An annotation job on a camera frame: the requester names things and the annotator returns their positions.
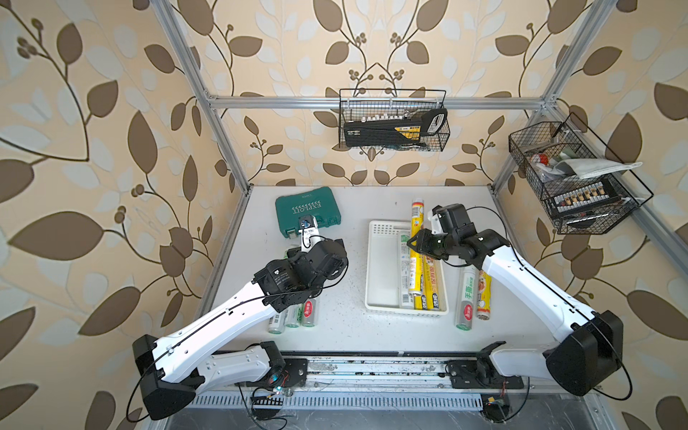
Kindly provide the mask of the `black yellow hand saw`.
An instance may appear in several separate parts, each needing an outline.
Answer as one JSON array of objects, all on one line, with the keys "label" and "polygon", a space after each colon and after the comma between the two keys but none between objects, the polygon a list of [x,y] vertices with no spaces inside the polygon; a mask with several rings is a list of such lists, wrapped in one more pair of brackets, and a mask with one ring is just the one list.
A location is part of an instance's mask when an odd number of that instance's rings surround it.
[{"label": "black yellow hand saw", "polygon": [[438,151],[451,134],[448,110],[403,111],[399,115],[378,114],[345,120],[340,139],[349,148],[382,147],[399,151]]}]

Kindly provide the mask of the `green plastic tool case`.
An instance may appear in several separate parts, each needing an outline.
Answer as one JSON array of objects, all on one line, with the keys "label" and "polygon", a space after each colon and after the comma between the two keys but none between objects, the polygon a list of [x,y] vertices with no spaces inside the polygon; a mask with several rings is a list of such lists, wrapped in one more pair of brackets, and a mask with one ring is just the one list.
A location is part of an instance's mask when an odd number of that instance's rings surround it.
[{"label": "green plastic tool case", "polygon": [[319,228],[341,224],[341,213],[331,188],[325,186],[297,195],[278,197],[275,209],[279,232],[295,238],[301,230],[300,219],[312,216]]}]

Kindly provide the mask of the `white plastic basket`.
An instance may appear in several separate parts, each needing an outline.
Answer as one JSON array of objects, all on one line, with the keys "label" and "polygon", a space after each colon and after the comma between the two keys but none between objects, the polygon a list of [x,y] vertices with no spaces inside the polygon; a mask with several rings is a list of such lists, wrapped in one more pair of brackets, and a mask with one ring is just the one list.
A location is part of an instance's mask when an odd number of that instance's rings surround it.
[{"label": "white plastic basket", "polygon": [[372,220],[369,223],[365,307],[375,312],[440,317],[449,313],[442,263],[435,263],[439,309],[419,310],[401,306],[401,235],[410,233],[410,222]]}]

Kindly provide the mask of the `green wrap roll right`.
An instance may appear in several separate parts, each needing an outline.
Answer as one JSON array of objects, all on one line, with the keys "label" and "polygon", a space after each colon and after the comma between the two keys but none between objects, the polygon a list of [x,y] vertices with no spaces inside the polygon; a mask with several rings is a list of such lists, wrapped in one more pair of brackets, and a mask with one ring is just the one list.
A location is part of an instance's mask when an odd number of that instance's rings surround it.
[{"label": "green wrap roll right", "polygon": [[462,331],[472,330],[474,307],[476,305],[476,280],[477,272],[474,267],[462,269],[454,321],[455,326]]}]

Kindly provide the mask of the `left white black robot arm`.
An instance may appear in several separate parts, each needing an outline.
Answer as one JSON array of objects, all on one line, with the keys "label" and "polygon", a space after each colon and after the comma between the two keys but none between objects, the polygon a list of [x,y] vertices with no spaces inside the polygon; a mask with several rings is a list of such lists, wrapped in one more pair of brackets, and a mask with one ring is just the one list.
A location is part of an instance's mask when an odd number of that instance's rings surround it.
[{"label": "left white black robot arm", "polygon": [[239,292],[179,331],[133,343],[140,378],[135,387],[151,420],[166,419],[197,394],[223,385],[258,382],[285,367],[276,344],[222,354],[220,347],[244,331],[335,285],[349,266],[340,239],[320,238],[305,251],[292,248],[272,260]]}]

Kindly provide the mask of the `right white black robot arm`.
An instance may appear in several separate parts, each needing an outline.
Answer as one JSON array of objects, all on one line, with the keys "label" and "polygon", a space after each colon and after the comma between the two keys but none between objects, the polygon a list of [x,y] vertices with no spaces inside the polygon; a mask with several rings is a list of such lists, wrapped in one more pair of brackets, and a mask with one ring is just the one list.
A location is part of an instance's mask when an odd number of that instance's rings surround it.
[{"label": "right white black robot arm", "polygon": [[625,369],[624,324],[618,316],[597,312],[557,287],[500,233],[477,231],[464,205],[436,206],[430,220],[429,229],[412,234],[411,250],[444,262],[455,256],[482,270],[528,306],[552,336],[547,346],[490,349],[488,359],[500,376],[549,379],[584,396]]}]

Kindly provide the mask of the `yellow plastic wrap roll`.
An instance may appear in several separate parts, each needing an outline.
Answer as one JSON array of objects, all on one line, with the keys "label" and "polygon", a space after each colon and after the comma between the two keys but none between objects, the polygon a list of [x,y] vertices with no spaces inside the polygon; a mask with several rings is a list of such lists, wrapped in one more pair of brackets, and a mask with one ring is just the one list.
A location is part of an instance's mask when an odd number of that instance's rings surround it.
[{"label": "yellow plastic wrap roll", "polygon": [[415,262],[415,281],[414,281],[414,308],[416,310],[427,310],[425,280],[424,280],[424,256],[420,255]]}]

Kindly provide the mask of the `black bit set holder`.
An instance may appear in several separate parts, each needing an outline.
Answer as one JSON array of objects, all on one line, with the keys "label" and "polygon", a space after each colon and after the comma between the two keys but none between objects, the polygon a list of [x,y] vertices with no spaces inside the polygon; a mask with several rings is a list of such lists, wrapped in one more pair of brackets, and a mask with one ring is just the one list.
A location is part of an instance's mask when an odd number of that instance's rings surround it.
[{"label": "black bit set holder", "polygon": [[553,218],[556,218],[592,211],[598,207],[615,204],[621,200],[623,198],[613,188],[611,182],[604,179],[549,198],[545,202],[545,207],[548,213]]}]

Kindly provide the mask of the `white paper sheet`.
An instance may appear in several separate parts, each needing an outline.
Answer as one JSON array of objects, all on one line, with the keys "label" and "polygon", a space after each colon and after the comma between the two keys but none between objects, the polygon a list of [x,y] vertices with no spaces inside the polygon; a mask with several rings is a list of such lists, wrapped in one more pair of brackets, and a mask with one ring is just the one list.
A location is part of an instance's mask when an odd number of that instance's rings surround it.
[{"label": "white paper sheet", "polygon": [[639,168],[642,162],[621,163],[609,159],[565,159],[554,166],[554,170],[568,177],[592,179],[616,172]]}]

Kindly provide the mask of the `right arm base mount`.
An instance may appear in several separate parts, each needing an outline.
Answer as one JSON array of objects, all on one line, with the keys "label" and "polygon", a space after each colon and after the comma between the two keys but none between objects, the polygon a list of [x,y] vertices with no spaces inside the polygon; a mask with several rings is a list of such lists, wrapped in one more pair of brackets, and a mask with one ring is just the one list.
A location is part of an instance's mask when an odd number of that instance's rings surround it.
[{"label": "right arm base mount", "polygon": [[488,360],[453,360],[445,372],[453,389],[520,390],[525,383],[518,376],[501,376]]}]

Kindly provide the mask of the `green white wrap roll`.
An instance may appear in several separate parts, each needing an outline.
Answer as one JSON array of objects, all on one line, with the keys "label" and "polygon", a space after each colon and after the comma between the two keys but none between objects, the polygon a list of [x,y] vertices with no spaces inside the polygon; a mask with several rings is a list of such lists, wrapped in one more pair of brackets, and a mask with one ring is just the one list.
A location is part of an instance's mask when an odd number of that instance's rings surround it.
[{"label": "green white wrap roll", "polygon": [[398,232],[398,255],[400,273],[400,308],[413,309],[414,299],[410,295],[410,249],[407,242],[410,240],[410,231],[403,229]]}]

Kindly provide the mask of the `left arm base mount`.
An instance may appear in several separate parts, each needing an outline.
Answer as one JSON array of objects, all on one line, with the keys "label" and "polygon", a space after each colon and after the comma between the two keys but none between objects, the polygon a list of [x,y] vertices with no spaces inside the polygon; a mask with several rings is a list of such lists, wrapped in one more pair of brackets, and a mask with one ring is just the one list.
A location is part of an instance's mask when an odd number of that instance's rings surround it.
[{"label": "left arm base mount", "polygon": [[256,382],[246,383],[246,387],[275,389],[278,386],[294,388],[303,387],[308,375],[308,360],[306,358],[286,358],[285,366],[281,370],[269,372],[264,378]]}]

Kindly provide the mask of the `green label wrap roll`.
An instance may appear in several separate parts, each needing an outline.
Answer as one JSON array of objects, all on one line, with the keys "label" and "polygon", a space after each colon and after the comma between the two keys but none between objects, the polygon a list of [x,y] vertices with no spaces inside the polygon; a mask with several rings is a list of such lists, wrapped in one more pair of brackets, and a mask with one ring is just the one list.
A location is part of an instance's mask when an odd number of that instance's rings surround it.
[{"label": "green label wrap roll", "polygon": [[303,308],[301,316],[301,325],[304,327],[315,327],[317,321],[318,303],[316,298],[308,299]]}]

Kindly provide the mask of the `clear wrap roll thin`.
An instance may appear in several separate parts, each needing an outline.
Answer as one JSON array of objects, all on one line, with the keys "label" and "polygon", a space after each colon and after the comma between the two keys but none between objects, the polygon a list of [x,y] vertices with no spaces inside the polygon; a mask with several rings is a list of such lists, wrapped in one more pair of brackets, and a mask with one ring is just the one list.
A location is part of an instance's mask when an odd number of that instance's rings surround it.
[{"label": "clear wrap roll thin", "polygon": [[290,306],[287,310],[285,318],[285,325],[288,328],[299,328],[301,326],[301,317],[303,313],[302,305]]}]

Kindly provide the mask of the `clear plastic wrap roll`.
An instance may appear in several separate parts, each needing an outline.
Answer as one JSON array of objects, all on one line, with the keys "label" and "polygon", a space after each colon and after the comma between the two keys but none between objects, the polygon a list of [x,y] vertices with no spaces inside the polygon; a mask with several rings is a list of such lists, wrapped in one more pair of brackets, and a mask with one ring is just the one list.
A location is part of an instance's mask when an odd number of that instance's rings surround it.
[{"label": "clear plastic wrap roll", "polygon": [[283,311],[277,315],[274,315],[268,323],[268,333],[270,334],[281,334],[284,333],[286,329],[286,317],[288,316],[287,311]]}]

